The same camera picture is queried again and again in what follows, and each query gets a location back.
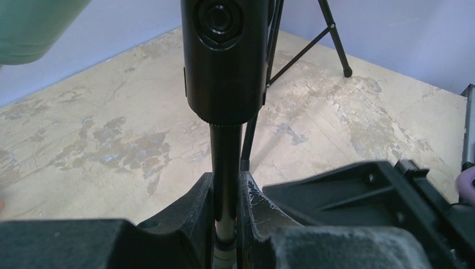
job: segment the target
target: rubber foot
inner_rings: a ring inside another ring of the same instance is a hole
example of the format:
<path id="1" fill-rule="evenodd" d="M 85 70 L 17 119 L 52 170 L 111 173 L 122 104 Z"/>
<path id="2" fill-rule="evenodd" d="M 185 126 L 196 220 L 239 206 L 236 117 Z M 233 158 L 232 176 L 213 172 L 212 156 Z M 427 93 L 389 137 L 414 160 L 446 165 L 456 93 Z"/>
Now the rubber foot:
<path id="1" fill-rule="evenodd" d="M 249 171 L 250 160 L 241 159 L 241 171 Z"/>
<path id="2" fill-rule="evenodd" d="M 343 75 L 345 77 L 351 77 L 353 75 L 353 70 L 351 70 L 351 67 L 348 67 L 343 70 Z"/>

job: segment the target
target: blue wall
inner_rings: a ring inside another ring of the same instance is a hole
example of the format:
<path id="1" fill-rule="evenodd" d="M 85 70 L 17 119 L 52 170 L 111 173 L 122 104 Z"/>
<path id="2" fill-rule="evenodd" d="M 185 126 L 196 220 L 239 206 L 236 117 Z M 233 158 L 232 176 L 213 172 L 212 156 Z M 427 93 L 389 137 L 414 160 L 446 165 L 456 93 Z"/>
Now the blue wall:
<path id="1" fill-rule="evenodd" d="M 92 0 L 42 59 L 0 68 L 0 106 L 180 25 L 179 0 Z"/>
<path id="2" fill-rule="evenodd" d="M 475 83 L 474 0 L 328 3 L 346 53 L 457 94 Z M 285 1 L 282 30 L 313 39 L 324 28 L 317 0 Z M 329 35 L 321 44 L 334 48 Z"/>

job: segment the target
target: wall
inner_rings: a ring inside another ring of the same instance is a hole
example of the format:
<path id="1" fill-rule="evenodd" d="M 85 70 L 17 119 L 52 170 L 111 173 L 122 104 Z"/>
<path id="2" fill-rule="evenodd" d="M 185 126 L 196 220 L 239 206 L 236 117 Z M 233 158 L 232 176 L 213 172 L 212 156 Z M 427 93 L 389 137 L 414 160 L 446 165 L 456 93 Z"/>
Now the wall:
<path id="1" fill-rule="evenodd" d="M 346 53 L 457 94 L 475 83 L 475 1 L 328 2 Z M 317 0 L 285 1 L 282 30 L 313 39 L 325 26 Z"/>
<path id="2" fill-rule="evenodd" d="M 0 68 L 0 106 L 180 25 L 177 0 L 92 0 L 42 59 Z"/>

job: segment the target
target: purple object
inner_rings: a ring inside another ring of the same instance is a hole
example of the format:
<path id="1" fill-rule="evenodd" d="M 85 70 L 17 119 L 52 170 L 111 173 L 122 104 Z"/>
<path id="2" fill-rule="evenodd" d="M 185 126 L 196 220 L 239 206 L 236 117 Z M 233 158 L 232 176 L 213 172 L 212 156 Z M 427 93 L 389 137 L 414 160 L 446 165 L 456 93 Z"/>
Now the purple object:
<path id="1" fill-rule="evenodd" d="M 457 177 L 455 184 L 461 198 L 466 199 L 472 206 L 475 206 L 475 166 L 471 167 Z"/>

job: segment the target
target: green object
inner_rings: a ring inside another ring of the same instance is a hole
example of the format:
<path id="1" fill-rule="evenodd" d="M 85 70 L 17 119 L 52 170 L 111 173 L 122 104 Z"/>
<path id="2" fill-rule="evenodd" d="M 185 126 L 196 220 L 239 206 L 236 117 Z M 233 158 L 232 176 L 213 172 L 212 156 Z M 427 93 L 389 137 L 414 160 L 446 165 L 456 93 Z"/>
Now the green object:
<path id="1" fill-rule="evenodd" d="M 0 65 L 41 58 L 91 0 L 0 0 Z"/>

